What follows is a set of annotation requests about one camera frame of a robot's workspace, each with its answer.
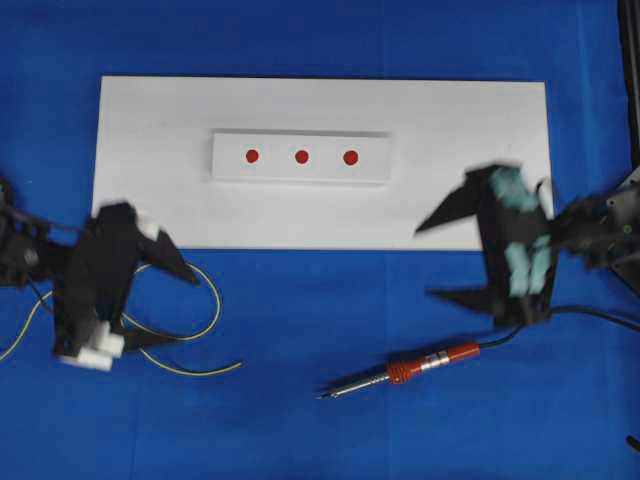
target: blue tablecloth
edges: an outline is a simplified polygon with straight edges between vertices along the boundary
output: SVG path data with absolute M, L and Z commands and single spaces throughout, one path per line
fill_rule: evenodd
M 104 74 L 543 80 L 556 207 L 631 166 L 613 0 L 3 0 L 0 172 L 26 210 L 86 218 Z M 390 352 L 489 338 L 489 318 L 423 295 L 482 283 L 477 252 L 184 253 L 220 287 L 222 317 L 160 356 L 245 366 L 183 378 L 133 354 L 109 374 L 73 369 L 50 356 L 41 312 L 0 364 L 3 478 L 640 474 L 624 441 L 640 434 L 640 337 L 593 318 L 558 317 L 404 386 L 314 398 Z M 205 289 L 143 275 L 129 302 L 137 318 L 183 332 L 206 324 Z M 638 309 L 611 273 L 574 258 L 562 256 L 556 285 L 554 304 Z M 0 345 L 33 300 L 0 291 Z

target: black cord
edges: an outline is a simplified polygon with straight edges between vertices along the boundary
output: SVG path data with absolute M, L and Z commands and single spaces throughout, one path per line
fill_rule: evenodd
M 492 340 L 490 342 L 479 343 L 478 347 L 482 349 L 482 348 L 492 348 L 492 347 L 503 345 L 507 343 L 509 340 L 511 340 L 513 337 L 515 337 L 518 334 L 518 332 L 520 332 L 520 330 L 522 330 L 523 328 L 524 328 L 524 324 L 518 325 L 509 335 L 499 338 L 497 340 Z
M 640 453 L 640 442 L 635 437 L 632 437 L 631 435 L 627 435 L 627 445 L 629 445 L 635 451 Z
M 539 197 L 540 196 L 540 188 L 544 185 L 544 183 L 546 181 L 549 181 L 549 185 L 551 186 L 551 196 L 552 196 L 552 203 L 555 200 L 556 203 L 560 204 L 560 205 L 566 205 L 563 201 L 562 201 L 562 197 L 560 196 L 560 192 L 558 192 L 558 188 L 556 183 L 553 181 L 553 179 L 551 177 L 545 177 L 542 180 L 539 180 L 538 183 L 536 183 L 536 195 Z
M 616 325 L 620 325 L 621 327 L 629 328 L 633 331 L 640 332 L 640 317 L 636 317 L 631 314 L 625 313 L 624 316 L 634 320 L 629 321 L 624 318 L 620 318 L 615 315 L 611 315 L 607 312 L 603 312 L 601 310 L 585 307 L 582 305 L 563 305 L 561 307 L 553 307 L 550 310 L 552 315 L 562 314 L 562 313 L 583 313 L 585 315 L 591 315 L 594 317 L 602 318 L 603 320 L 608 320 L 609 322 L 615 323 Z
M 87 233 L 88 230 L 86 228 L 73 227 L 71 225 L 64 225 L 62 223 L 50 222 L 49 220 L 45 220 L 44 218 L 37 217 L 35 215 L 31 215 L 30 213 L 23 212 L 20 209 L 12 207 L 11 205 L 3 204 L 0 205 L 0 209 L 7 212 L 11 215 L 15 220 L 23 223 L 37 223 L 40 225 L 48 225 L 53 228 L 57 228 L 58 230 L 66 230 L 68 232 L 76 232 L 76 233 Z
M 44 307 L 44 309 L 51 315 L 55 316 L 55 313 L 53 313 L 53 309 L 49 305 L 47 305 L 47 302 L 45 302 L 44 298 L 42 297 L 40 290 L 38 290 L 38 287 L 36 287 L 36 284 L 33 283 L 33 280 L 30 276 L 27 276 L 27 282 L 29 283 L 31 290 L 33 290 L 33 293 L 35 293 L 36 297 L 38 297 L 38 300 L 40 300 L 40 304 Z

